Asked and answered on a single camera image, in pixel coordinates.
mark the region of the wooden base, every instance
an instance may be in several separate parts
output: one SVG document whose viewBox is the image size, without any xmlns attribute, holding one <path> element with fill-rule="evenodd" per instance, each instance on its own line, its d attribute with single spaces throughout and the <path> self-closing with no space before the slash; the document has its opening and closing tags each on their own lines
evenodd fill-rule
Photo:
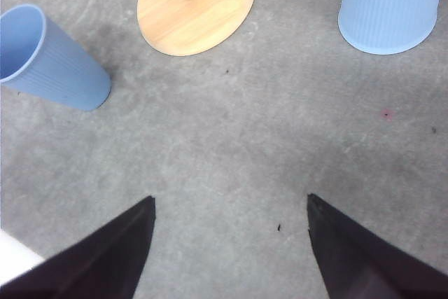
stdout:
<svg viewBox="0 0 448 299">
<path fill-rule="evenodd" d="M 229 37 L 253 0 L 139 0 L 137 18 L 146 41 L 176 56 L 204 52 Z"/>
</svg>

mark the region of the white object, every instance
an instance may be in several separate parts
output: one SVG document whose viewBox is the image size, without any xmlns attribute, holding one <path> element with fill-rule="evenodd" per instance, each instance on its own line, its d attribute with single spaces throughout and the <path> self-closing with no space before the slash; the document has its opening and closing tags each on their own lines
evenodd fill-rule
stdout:
<svg viewBox="0 0 448 299">
<path fill-rule="evenodd" d="M 0 229 L 0 286 L 42 261 L 37 253 Z"/>
</svg>

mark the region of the wooden stand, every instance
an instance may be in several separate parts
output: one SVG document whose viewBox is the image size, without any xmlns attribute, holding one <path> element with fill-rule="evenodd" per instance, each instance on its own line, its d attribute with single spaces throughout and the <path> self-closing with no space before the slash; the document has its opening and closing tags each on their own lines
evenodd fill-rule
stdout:
<svg viewBox="0 0 448 299">
<path fill-rule="evenodd" d="M 139 0 L 141 33 L 169 55 L 204 52 L 228 38 L 244 21 L 253 0 Z"/>
</svg>

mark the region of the round wooden base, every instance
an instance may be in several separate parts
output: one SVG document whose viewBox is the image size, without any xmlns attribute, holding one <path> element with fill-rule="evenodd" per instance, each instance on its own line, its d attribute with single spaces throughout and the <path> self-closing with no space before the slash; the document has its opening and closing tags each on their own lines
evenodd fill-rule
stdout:
<svg viewBox="0 0 448 299">
<path fill-rule="evenodd" d="M 141 33 L 168 55 L 204 52 L 228 38 L 244 21 L 253 0 L 139 0 Z"/>
</svg>

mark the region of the blue plastic cup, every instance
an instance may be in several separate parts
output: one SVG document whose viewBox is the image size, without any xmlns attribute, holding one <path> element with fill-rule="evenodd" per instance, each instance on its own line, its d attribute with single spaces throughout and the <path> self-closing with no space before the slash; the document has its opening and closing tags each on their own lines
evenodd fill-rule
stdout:
<svg viewBox="0 0 448 299">
<path fill-rule="evenodd" d="M 35 5 L 0 19 L 0 83 L 89 111 L 111 91 L 111 78 L 83 48 Z"/>
<path fill-rule="evenodd" d="M 363 52 L 401 53 L 432 32 L 438 4 L 439 0 L 342 0 L 339 29 Z"/>
</svg>

